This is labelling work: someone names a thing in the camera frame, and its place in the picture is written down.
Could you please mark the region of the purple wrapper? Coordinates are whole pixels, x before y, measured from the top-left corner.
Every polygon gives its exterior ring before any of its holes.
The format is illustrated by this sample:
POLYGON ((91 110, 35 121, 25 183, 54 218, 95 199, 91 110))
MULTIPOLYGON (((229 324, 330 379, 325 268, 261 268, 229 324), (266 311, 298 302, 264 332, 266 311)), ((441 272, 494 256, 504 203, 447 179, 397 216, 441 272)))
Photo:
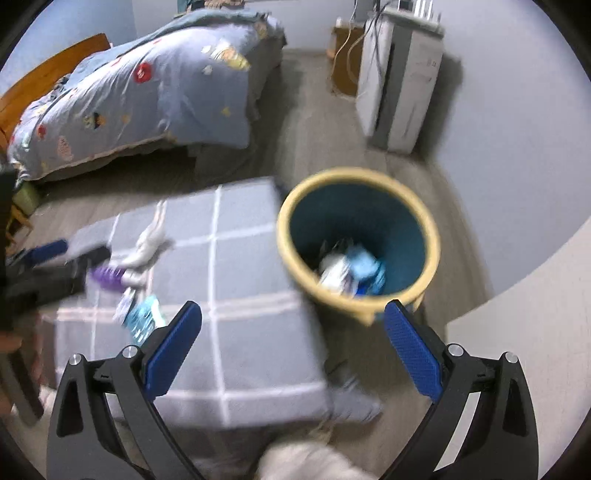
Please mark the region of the purple wrapper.
POLYGON ((123 276, 125 270, 111 266, 100 266, 90 271, 90 277, 101 289, 113 292, 123 292, 123 276))

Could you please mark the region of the white tissue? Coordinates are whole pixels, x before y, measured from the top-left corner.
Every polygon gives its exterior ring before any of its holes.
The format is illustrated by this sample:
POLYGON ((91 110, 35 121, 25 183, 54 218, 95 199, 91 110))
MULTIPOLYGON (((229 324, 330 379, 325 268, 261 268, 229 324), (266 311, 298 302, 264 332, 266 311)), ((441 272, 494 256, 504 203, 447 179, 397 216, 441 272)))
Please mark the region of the white tissue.
POLYGON ((148 226, 139 236, 135 249, 117 266, 123 270, 121 285, 125 288, 143 288, 146 283, 146 272, 153 259, 166 243, 164 226, 154 224, 148 226))

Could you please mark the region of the silver foil wrapper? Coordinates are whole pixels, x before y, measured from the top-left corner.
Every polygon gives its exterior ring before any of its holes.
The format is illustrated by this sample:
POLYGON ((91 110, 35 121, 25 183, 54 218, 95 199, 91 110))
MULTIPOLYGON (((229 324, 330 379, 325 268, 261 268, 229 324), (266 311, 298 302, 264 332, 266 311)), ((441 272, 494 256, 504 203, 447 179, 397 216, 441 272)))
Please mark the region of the silver foil wrapper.
POLYGON ((136 290, 133 288, 127 288, 121 298, 119 299, 112 320, 120 325, 125 323, 125 319, 129 312, 132 310, 135 303, 136 290))

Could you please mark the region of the teal snack packet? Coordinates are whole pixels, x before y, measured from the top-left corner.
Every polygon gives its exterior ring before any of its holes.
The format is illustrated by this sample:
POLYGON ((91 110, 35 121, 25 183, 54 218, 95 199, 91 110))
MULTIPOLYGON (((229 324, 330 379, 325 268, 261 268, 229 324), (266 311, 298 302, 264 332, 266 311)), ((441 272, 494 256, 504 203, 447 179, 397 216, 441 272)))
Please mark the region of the teal snack packet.
POLYGON ((132 343, 141 346, 151 333, 167 325, 155 295, 149 295, 134 305, 125 317, 124 328, 129 332, 132 343))

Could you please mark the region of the blue face mask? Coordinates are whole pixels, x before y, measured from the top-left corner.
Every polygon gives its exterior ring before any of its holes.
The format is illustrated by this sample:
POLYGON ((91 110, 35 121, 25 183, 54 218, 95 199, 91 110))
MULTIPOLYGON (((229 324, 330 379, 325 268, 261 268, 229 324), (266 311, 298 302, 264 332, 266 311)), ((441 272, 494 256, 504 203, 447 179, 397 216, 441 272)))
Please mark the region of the blue face mask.
POLYGON ((371 252, 360 245, 346 249, 349 277, 353 281, 356 296, 381 295, 386 284, 386 266, 371 252))

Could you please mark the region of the clear plastic bag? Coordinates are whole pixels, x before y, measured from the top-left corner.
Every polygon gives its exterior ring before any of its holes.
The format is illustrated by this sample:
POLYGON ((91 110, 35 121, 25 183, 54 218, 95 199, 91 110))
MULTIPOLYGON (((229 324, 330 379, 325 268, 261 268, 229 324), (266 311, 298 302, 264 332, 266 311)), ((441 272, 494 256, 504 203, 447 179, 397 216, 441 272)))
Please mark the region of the clear plastic bag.
POLYGON ((353 278, 351 263, 342 253, 329 253, 322 258, 318 265, 320 284, 328 290, 341 294, 355 296, 359 282, 353 278))

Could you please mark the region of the yellow rimmed teal trash bin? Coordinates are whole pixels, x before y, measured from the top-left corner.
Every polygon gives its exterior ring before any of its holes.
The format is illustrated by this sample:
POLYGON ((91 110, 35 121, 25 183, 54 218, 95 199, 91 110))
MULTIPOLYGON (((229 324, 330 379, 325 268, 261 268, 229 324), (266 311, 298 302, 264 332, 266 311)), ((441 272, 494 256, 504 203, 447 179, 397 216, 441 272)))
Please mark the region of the yellow rimmed teal trash bin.
POLYGON ((393 299, 416 311, 441 259, 439 230, 421 198, 386 174, 356 167, 325 170, 295 186, 276 218, 276 245, 301 290, 364 325, 382 316, 393 299), (344 295, 322 286, 321 251, 342 240, 385 264, 380 295, 344 295))

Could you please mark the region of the green storage box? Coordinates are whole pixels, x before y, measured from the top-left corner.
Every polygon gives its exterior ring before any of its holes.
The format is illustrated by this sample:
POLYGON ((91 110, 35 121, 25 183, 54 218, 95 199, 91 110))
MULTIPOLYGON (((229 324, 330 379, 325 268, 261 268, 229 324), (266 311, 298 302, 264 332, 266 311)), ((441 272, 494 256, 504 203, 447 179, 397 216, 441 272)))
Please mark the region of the green storage box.
POLYGON ((41 204, 41 196, 30 182, 23 182, 13 194, 13 203, 30 217, 41 204))

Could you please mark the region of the grey checked floor rug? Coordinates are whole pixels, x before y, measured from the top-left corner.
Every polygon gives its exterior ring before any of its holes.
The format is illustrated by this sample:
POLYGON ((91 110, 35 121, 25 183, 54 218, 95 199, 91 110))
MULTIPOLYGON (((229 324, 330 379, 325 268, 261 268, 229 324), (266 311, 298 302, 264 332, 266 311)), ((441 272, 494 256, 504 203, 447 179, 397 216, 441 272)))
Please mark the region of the grey checked floor rug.
POLYGON ((165 318, 189 300, 202 312, 197 340, 156 400, 168 426, 369 422, 380 414, 380 403, 351 379, 325 373, 317 314, 276 248, 279 209, 273 179, 260 178, 144 206, 70 237, 72 254, 107 243, 122 259, 163 214, 169 246, 149 270, 147 291, 165 318))

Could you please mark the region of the blue patterned bed duvet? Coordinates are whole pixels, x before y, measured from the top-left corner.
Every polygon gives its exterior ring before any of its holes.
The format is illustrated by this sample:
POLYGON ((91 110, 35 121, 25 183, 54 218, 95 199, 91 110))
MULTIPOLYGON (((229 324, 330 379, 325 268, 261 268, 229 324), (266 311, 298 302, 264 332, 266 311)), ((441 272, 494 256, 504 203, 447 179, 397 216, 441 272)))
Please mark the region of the blue patterned bed duvet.
POLYGON ((252 141, 256 102, 286 43, 266 12, 199 9, 63 67, 22 93, 6 157, 20 179, 73 176, 133 149, 252 141))

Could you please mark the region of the wooden side cabinet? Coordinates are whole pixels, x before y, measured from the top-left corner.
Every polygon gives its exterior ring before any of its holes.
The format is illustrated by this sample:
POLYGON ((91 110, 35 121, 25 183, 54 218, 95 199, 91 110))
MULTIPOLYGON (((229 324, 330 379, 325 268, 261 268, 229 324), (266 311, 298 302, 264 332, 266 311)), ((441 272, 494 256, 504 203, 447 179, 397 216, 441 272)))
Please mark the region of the wooden side cabinet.
POLYGON ((363 55, 362 25, 342 23, 332 27, 329 59, 329 90, 335 95, 355 98, 358 94, 363 55))

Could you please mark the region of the white air purifier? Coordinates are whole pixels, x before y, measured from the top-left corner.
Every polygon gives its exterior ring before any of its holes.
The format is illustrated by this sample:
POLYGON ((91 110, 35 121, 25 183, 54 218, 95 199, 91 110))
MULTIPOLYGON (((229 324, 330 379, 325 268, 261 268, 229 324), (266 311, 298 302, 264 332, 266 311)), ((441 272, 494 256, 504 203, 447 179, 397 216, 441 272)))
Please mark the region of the white air purifier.
POLYGON ((431 1, 377 2, 363 27, 356 114, 368 143, 413 152, 443 59, 445 28, 431 1))

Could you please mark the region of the wooden bed frame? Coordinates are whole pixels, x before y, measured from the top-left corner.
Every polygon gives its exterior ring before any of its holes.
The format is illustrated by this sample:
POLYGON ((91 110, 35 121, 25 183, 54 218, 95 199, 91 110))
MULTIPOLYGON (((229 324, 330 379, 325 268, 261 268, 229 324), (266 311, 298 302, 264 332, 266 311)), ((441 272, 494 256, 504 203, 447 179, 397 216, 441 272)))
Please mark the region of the wooden bed frame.
POLYGON ((109 48, 104 33, 93 35, 52 56, 15 83, 1 97, 1 151, 7 151, 14 128, 33 101, 50 92, 60 78, 71 73, 86 57, 109 48))

